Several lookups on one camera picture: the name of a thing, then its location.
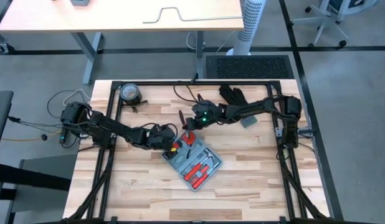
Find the chair wheel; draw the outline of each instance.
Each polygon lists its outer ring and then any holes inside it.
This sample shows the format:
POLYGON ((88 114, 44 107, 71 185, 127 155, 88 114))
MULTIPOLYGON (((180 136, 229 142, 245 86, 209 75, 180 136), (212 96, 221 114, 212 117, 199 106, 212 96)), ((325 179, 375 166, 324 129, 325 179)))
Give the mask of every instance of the chair wheel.
POLYGON ((342 40, 341 42, 340 42, 340 47, 341 48, 343 48, 344 46, 346 46, 346 41, 345 40, 342 40))
POLYGON ((4 55, 11 55, 16 51, 15 48, 9 44, 1 44, 0 50, 3 52, 4 55))
POLYGON ((311 11, 311 7, 310 6, 306 7, 305 13, 309 13, 310 11, 311 11))

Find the tool kit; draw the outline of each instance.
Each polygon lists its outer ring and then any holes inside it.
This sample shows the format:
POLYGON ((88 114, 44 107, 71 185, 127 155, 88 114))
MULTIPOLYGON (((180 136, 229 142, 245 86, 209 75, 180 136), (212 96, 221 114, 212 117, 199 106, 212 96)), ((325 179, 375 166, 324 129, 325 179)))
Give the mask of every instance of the tool kit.
POLYGON ((174 144, 175 155, 163 157, 184 183, 198 191, 220 168, 223 161, 193 131, 186 131, 174 144))

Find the office chair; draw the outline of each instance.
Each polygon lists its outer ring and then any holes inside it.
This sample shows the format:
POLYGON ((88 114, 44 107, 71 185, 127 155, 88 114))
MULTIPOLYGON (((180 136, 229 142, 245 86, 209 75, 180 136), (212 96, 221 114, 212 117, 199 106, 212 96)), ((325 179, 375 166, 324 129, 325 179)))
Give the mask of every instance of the office chair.
POLYGON ((319 2, 319 7, 316 7, 312 4, 305 9, 306 13, 311 12, 313 9, 314 12, 318 14, 317 17, 293 19, 290 22, 290 26, 293 26, 294 24, 305 24, 313 22, 319 23, 315 41, 309 44, 309 47, 314 47, 317 44, 318 39, 320 38, 326 26, 335 27, 345 37, 345 40, 342 40, 339 43, 339 47, 343 48, 346 46, 346 40, 348 40, 349 37, 345 34, 345 32, 343 32, 338 24, 345 19, 346 15, 359 13, 375 5, 378 0, 319 0, 319 2))

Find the white tower fan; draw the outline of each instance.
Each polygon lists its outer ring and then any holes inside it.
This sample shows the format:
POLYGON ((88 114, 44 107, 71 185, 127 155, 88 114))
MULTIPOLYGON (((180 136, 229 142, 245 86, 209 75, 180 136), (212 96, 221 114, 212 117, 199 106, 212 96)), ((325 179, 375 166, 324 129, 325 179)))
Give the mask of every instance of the white tower fan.
POLYGON ((255 38, 260 18, 262 18, 267 0, 245 0, 244 30, 238 32, 234 48, 226 55, 250 55, 249 50, 255 38))

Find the metal wire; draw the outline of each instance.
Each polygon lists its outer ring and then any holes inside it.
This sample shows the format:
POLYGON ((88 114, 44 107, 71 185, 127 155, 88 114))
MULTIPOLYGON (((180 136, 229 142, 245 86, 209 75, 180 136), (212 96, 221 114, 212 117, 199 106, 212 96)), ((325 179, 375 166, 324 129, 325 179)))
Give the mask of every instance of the metal wire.
POLYGON ((162 11, 164 9, 175 9, 178 12, 179 19, 183 22, 189 22, 189 21, 208 21, 208 20, 218 20, 218 19, 242 19, 244 18, 243 16, 224 16, 224 17, 207 17, 207 18, 193 18, 193 19, 183 19, 180 15, 180 11, 178 7, 163 7, 159 11, 158 17, 154 21, 144 21, 144 24, 154 24, 157 23, 162 16, 162 11))

